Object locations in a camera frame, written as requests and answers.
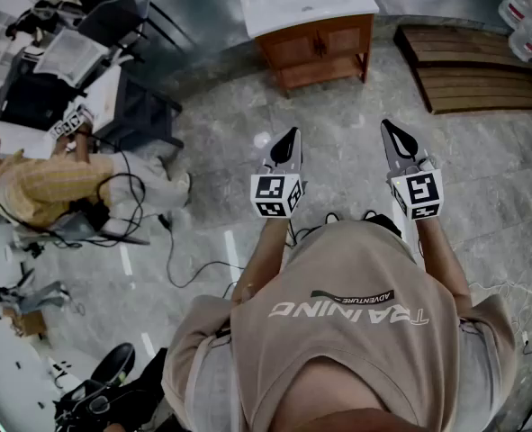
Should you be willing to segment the black round stool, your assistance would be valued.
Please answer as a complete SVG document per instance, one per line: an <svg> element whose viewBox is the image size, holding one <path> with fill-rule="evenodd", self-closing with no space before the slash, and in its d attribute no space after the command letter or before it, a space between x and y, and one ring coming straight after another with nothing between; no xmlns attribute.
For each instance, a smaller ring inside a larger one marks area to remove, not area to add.
<svg viewBox="0 0 532 432"><path fill-rule="evenodd" d="M135 348L125 342L116 346L99 363L90 379L101 384L119 386L125 382L135 364Z"/></svg>

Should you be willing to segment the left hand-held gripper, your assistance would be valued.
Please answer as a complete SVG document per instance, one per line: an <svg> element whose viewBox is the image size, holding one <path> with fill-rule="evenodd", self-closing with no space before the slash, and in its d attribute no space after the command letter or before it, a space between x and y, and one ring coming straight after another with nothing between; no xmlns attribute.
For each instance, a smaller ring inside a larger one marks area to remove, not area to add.
<svg viewBox="0 0 532 432"><path fill-rule="evenodd" d="M301 131L287 131L271 148L270 158L276 166L262 165L250 177L251 204L261 218L291 219L304 196Z"/></svg>

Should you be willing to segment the person's neck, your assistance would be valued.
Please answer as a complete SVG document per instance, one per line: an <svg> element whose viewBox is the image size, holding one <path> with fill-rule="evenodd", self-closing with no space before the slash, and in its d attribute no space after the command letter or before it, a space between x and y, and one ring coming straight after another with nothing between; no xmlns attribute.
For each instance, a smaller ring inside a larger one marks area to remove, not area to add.
<svg viewBox="0 0 532 432"><path fill-rule="evenodd" d="M293 378L271 432L428 432L388 411L370 387L341 364L319 357Z"/></svg>

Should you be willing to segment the grey metal chair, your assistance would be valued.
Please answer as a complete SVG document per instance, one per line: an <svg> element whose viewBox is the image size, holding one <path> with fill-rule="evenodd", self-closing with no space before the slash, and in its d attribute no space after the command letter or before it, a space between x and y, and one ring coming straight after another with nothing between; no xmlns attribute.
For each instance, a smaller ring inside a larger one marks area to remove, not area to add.
<svg viewBox="0 0 532 432"><path fill-rule="evenodd" d="M78 248L82 243L111 247L119 243L149 246L150 242L139 238L139 223L120 220L105 214L87 214L83 211L60 217L51 227L31 229L24 223L14 228L14 243L22 248L36 243L57 243L68 248Z"/></svg>

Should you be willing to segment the dark grey office chair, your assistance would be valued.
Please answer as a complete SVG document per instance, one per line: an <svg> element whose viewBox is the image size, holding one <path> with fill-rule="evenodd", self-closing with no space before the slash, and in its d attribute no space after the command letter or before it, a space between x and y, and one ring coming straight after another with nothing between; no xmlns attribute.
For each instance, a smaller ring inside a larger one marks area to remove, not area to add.
<svg viewBox="0 0 532 432"><path fill-rule="evenodd" d="M140 54L130 46L122 45L122 40L130 33L147 39L146 34L140 30L140 26L148 24L179 53L184 53L181 46L149 17L150 9L172 24L190 44L196 45L185 30L151 0L104 0L77 25L77 32L107 49L118 48L118 59L129 56L138 63L144 63Z"/></svg>

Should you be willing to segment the wooden sink cabinet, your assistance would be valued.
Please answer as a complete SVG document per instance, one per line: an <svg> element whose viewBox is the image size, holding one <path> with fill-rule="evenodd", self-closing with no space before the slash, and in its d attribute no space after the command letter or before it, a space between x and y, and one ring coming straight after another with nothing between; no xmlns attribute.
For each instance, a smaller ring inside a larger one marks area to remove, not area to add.
<svg viewBox="0 0 532 432"><path fill-rule="evenodd" d="M319 51L320 35L319 28L324 23L357 23L361 30L361 52L356 55L345 55L338 57L324 57L321 59L306 62L297 66L278 67L270 57L270 47L273 42L278 41L279 34L284 30L313 30L318 31ZM346 77L357 77L361 81L366 81L371 55L371 43L373 37L374 16L371 14L352 15L346 17L332 18L316 22L309 22L294 27L274 31L256 38L257 45L261 49L265 59L275 74L278 86L287 95L291 90L326 81L337 80Z"/></svg>

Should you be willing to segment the black equipment bag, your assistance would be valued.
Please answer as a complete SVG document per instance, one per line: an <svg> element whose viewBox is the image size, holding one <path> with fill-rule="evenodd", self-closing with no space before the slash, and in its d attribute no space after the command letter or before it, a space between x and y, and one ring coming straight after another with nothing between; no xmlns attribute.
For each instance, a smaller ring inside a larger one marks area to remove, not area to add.
<svg viewBox="0 0 532 432"><path fill-rule="evenodd" d="M55 402L55 432L105 432L112 425L137 432L164 397L161 377L167 349L159 349L142 374L119 386L90 378Z"/></svg>

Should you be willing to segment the person's left forearm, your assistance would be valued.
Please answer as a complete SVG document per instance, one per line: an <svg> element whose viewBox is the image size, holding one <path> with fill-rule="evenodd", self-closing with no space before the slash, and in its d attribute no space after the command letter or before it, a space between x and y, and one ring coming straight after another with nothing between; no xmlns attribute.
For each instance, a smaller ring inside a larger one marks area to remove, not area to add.
<svg viewBox="0 0 532 432"><path fill-rule="evenodd" d="M267 219L231 299L239 304L269 284L281 270L289 219Z"/></svg>

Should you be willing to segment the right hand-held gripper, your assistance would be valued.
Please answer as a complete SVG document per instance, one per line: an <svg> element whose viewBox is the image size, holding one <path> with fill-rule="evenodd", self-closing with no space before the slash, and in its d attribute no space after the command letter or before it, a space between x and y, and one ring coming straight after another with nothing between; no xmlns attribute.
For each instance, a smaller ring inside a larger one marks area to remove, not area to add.
<svg viewBox="0 0 532 432"><path fill-rule="evenodd" d="M382 120L381 133L391 170L401 169L410 159L415 160L418 142L405 129L390 120ZM442 175L432 157L425 157L417 165L391 177L389 186L409 221L435 218L440 214L444 204Z"/></svg>

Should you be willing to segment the wooden cabinet door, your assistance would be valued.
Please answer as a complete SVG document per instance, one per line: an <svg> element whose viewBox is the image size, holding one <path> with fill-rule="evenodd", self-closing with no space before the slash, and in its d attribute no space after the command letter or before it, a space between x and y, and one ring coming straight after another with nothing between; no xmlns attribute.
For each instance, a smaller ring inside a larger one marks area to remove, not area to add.
<svg viewBox="0 0 532 432"><path fill-rule="evenodd" d="M279 68L321 59L318 31L284 30L270 47L270 57Z"/></svg>
<svg viewBox="0 0 532 432"><path fill-rule="evenodd" d="M362 30L357 23L328 22L319 28L320 53L326 57L356 55L361 52Z"/></svg>

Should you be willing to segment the black machine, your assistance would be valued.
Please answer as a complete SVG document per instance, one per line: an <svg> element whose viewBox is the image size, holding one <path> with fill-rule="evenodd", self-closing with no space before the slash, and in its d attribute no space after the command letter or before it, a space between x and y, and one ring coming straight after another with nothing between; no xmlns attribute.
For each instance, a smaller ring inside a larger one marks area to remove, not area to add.
<svg viewBox="0 0 532 432"><path fill-rule="evenodd" d="M14 56L0 87L0 121L47 131L81 90L55 75L34 73L37 60L25 49Z"/></svg>

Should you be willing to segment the person's right forearm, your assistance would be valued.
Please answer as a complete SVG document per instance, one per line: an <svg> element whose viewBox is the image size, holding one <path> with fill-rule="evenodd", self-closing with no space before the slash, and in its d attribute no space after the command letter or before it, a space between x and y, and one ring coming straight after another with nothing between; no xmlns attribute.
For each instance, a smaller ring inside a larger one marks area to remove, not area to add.
<svg viewBox="0 0 532 432"><path fill-rule="evenodd" d="M425 269L452 294L459 315L472 308L464 269L460 265L438 218L416 221Z"/></svg>

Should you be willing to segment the brown cardboard box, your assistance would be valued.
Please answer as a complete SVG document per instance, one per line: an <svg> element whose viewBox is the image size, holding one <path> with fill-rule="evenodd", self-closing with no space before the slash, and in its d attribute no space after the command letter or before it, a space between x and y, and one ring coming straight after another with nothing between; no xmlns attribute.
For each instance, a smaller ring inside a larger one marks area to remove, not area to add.
<svg viewBox="0 0 532 432"><path fill-rule="evenodd" d="M14 310L4 310L3 316L10 319L10 328L20 338L46 335L47 327L40 310L20 315Z"/></svg>

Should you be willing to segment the white mesh office chair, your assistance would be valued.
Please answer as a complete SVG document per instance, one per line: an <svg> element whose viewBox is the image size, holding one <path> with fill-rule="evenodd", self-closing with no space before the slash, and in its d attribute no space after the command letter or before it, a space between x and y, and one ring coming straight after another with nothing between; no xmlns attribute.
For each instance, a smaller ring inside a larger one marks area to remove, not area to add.
<svg viewBox="0 0 532 432"><path fill-rule="evenodd" d="M79 89L103 61L116 66L134 59L131 54L122 52L123 49L112 51L78 31L63 29L44 50L33 73L53 75Z"/></svg>

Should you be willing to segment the dark wooden slatted platform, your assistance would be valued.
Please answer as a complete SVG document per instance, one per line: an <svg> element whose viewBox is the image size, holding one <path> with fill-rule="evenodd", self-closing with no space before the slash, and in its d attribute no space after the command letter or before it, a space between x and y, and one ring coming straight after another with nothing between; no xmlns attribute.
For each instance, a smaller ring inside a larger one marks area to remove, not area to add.
<svg viewBox="0 0 532 432"><path fill-rule="evenodd" d="M511 52L505 35L403 24L393 41L429 113L532 110L532 64Z"/></svg>

